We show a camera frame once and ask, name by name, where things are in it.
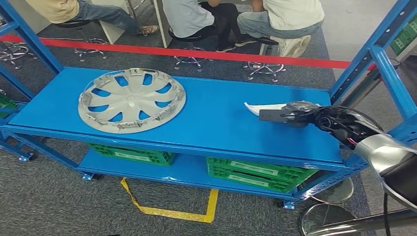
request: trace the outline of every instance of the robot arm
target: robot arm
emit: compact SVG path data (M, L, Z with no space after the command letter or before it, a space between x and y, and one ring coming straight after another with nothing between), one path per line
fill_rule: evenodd
M294 127L311 123L328 132L370 165L385 192L417 212L417 150L396 141L377 123L365 119L372 120L370 117L351 108L321 107L309 102L280 105L279 109L260 106L260 120L285 122Z

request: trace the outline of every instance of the shoe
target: shoe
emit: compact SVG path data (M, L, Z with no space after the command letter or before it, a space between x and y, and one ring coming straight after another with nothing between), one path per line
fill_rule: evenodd
M238 40L238 41L235 43L235 46L237 46L237 47L243 47L243 46L245 46L246 44L249 44L249 43L256 43L256 42L257 42L257 41L256 41L256 38L251 37L251 36L248 36L248 37L246 37L246 38L244 38L244 39Z
M300 38L285 39L283 43L278 44L279 55L281 57L296 57L302 41Z
M218 52L218 53L225 53L225 52L231 51L231 50L233 50L235 48L236 48L235 44L234 43L231 43L227 47L223 47L223 48L218 47L217 50L216 50L216 52Z
M311 36L306 35L306 36L301 37L300 39L301 39L301 47L294 54L294 57L296 58L301 57L301 55L304 53L305 49L310 43Z
M158 32L159 26L153 25L153 26L143 26L141 27L141 31L139 34L143 34L144 36L147 36L148 34Z

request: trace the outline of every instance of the blue jeans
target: blue jeans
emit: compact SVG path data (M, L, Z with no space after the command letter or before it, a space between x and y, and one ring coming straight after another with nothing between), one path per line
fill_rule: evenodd
M141 26L118 6L95 5L84 0L78 0L80 10L72 21L100 20L119 27L131 34L139 34Z
M284 39L300 38L314 34L323 21L312 26L296 30L277 30L271 27L267 11L243 12L238 16L238 25L241 33L246 33L254 38L275 36Z

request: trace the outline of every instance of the white sneaker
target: white sneaker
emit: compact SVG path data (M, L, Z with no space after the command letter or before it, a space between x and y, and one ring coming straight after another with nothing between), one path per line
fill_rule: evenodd
M304 53L305 49L307 48L308 44L310 43L311 36L306 35L300 38L301 39L301 47L294 53L294 57L298 58Z
M143 26L141 27L141 31L139 34L143 34L144 36L147 36L148 34L155 33L159 30L159 26L152 25L152 26Z
M278 48L279 48L279 55L281 57L295 57L296 52L301 47L301 43L302 43L300 38L284 39L284 40L282 38L277 38L277 40L275 40L275 37L271 36L271 39L279 43Z

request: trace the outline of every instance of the black pants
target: black pants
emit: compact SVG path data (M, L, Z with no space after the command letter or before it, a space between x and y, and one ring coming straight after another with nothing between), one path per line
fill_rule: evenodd
M218 35L219 48L225 48L229 42L230 32L233 31L239 40L242 35L238 26L238 9L232 3L221 3L217 7L211 7L208 2L200 3L201 7L211 12L214 16L213 26L204 27L194 35Z

